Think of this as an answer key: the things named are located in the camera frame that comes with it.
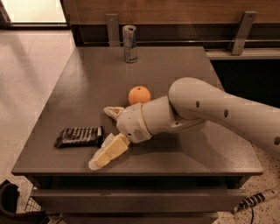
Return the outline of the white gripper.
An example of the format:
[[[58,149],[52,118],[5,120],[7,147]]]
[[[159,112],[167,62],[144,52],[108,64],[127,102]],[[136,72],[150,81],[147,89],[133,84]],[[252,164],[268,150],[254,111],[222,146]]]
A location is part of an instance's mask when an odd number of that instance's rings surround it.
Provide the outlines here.
[[[106,166],[122,155],[130,145],[150,140],[152,134],[148,131],[142,111],[143,104],[137,103],[124,107],[106,107],[104,113],[117,121],[116,127],[121,132],[118,135],[109,134],[101,148],[88,162],[88,168],[96,171]]]

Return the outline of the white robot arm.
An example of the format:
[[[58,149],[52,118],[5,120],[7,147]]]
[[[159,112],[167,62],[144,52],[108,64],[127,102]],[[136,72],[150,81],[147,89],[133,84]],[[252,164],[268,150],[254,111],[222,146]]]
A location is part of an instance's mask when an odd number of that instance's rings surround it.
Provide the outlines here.
[[[127,108],[106,107],[116,121],[117,135],[105,138],[88,162],[99,170],[122,155],[130,144],[139,144],[159,133],[190,130],[205,121],[232,130],[275,157],[280,156],[280,109],[228,94],[192,77],[174,81],[166,96],[138,99]]]

